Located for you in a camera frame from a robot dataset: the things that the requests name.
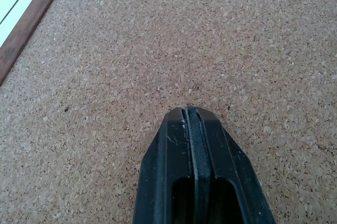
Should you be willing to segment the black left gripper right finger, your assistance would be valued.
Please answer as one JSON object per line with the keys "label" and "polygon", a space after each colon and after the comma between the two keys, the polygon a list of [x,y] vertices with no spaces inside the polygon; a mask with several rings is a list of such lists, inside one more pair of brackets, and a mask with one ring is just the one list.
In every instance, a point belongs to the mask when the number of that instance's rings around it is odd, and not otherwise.
{"label": "black left gripper right finger", "polygon": [[185,109],[194,223],[275,223],[252,164],[214,113]]}

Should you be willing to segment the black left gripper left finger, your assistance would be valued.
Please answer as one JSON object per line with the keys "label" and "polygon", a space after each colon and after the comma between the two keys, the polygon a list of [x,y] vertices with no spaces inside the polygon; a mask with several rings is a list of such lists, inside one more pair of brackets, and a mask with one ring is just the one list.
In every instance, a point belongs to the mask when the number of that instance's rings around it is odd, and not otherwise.
{"label": "black left gripper left finger", "polygon": [[197,223],[189,112],[168,112],[142,159],[133,223]]}

